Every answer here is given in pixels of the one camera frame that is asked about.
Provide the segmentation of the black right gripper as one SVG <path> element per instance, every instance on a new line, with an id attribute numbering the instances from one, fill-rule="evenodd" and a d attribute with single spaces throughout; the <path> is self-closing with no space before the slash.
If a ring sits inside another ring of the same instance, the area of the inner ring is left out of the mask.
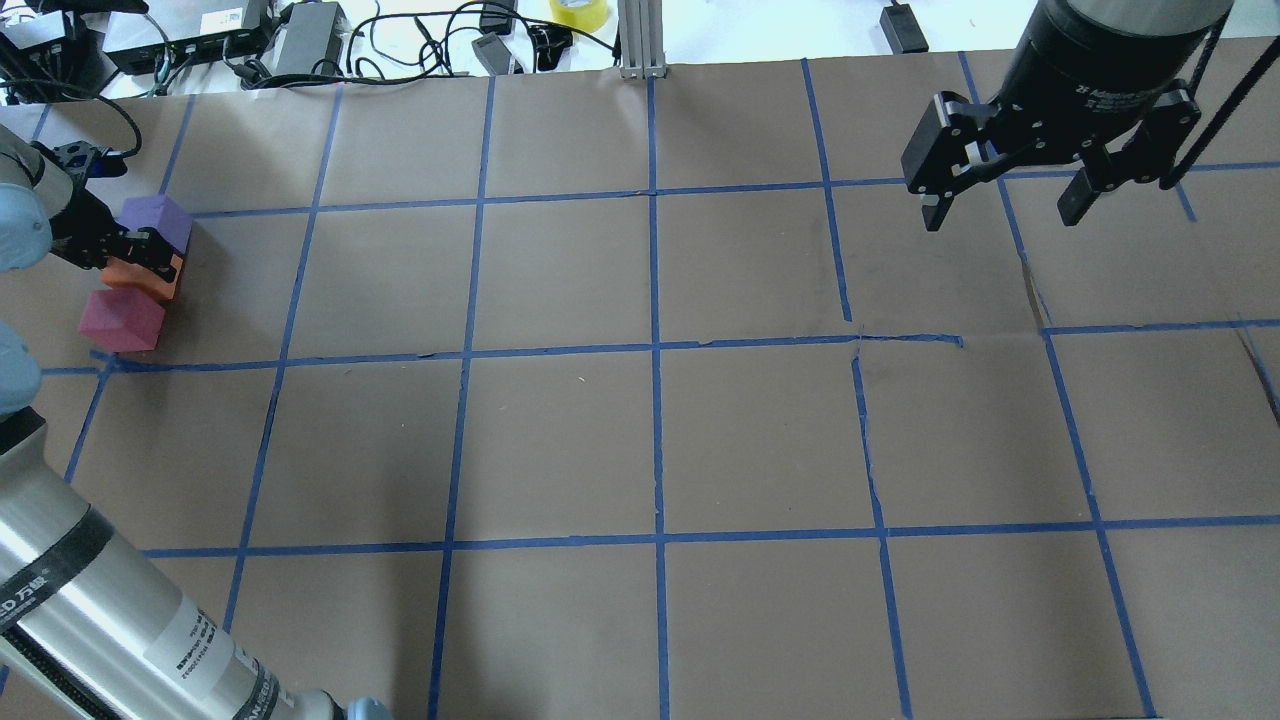
<path id="1" fill-rule="evenodd" d="M 1082 161 L 1059 196 L 1078 225 L 1108 184 L 1175 182 L 1172 159 L 1199 119 L 1180 70 L 1230 1 L 1038 1 L 987 102 L 931 100 L 901 164 L 927 232 L 961 193 L 1019 167 Z"/>

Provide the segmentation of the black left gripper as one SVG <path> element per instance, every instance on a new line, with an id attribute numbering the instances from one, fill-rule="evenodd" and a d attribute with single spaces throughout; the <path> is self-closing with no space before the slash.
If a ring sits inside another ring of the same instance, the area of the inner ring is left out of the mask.
<path id="1" fill-rule="evenodd" d="M 93 196 L 82 178 L 68 177 L 67 201 L 51 218 L 52 254 L 82 269 L 104 269 L 113 259 L 143 266 L 165 283 L 180 273 L 183 252 L 159 232 L 131 231 Z"/>

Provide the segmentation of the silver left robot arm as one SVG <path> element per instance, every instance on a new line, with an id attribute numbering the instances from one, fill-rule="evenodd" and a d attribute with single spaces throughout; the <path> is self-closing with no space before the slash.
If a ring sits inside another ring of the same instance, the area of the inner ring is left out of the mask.
<path id="1" fill-rule="evenodd" d="M 189 218 L 128 227 L 87 188 L 125 155 L 86 142 L 49 149 L 3 132 L 3 269 L 55 255 L 131 264 L 172 283 Z M 84 719 L 388 719 L 372 697 L 340 706 L 289 692 L 160 571 L 44 456 L 33 409 L 44 373 L 3 328 L 3 661 Z"/>

